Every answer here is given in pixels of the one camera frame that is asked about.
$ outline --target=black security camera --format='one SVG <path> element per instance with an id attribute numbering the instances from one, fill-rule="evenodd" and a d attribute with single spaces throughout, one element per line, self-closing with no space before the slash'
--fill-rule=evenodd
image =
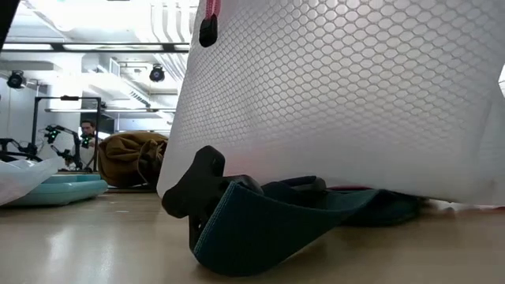
<path id="1" fill-rule="evenodd" d="M 153 82 L 161 82 L 165 80 L 165 72 L 163 72 L 163 67 L 160 64 L 154 64 L 152 66 L 151 75 L 149 79 Z"/>
<path id="2" fill-rule="evenodd" d="M 17 90 L 24 88 L 26 79 L 23 77 L 23 71 L 13 71 L 7 80 L 7 86 Z"/>

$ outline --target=person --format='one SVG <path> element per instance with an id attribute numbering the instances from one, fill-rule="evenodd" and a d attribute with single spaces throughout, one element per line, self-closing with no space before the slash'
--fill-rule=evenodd
<path id="1" fill-rule="evenodd" d="M 93 156 L 95 154 L 95 146 L 96 146 L 96 140 L 95 140 L 95 131 L 96 131 L 96 124 L 94 121 L 89 121 L 89 120 L 83 120 L 80 123 L 80 129 L 82 130 L 83 134 L 86 134 L 90 137 L 93 137 L 89 140 L 89 145 L 87 148 L 80 146 L 80 160 L 82 162 L 82 167 L 83 169 L 86 168 L 92 168 L 93 167 Z M 72 155 L 75 155 L 76 149 L 75 145 L 72 148 Z M 72 160 L 66 160 L 65 164 L 69 166 L 73 161 Z"/>

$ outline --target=light wood floor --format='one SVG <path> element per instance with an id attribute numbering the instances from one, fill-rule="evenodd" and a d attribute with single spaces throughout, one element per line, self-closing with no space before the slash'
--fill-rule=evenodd
<path id="1" fill-rule="evenodd" d="M 337 228 L 266 274 L 214 275 L 188 248 L 187 220 L 155 194 L 0 210 L 1 284 L 505 283 L 505 211 L 427 209 L 381 229 Z"/>

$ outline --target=black plastic clip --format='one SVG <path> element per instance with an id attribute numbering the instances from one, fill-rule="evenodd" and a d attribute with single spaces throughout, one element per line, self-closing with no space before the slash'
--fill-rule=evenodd
<path id="1" fill-rule="evenodd" d="M 204 19 L 200 26 L 200 44 L 209 47 L 218 40 L 218 17 L 214 14 L 210 19 Z"/>
<path id="2" fill-rule="evenodd" d="M 201 148 L 181 180 L 165 192 L 162 205 L 176 218 L 189 216 L 189 247 L 193 250 L 228 185 L 235 181 L 259 194 L 263 190 L 247 175 L 223 177 L 225 158 L 211 146 Z"/>

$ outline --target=hexagonal mesh fabric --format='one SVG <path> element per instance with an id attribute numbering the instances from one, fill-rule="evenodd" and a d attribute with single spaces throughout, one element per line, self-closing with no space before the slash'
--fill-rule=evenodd
<path id="1" fill-rule="evenodd" d="M 505 202 L 504 0 L 222 0 L 209 48 L 201 1 L 160 194 L 210 144 L 260 182 Z"/>

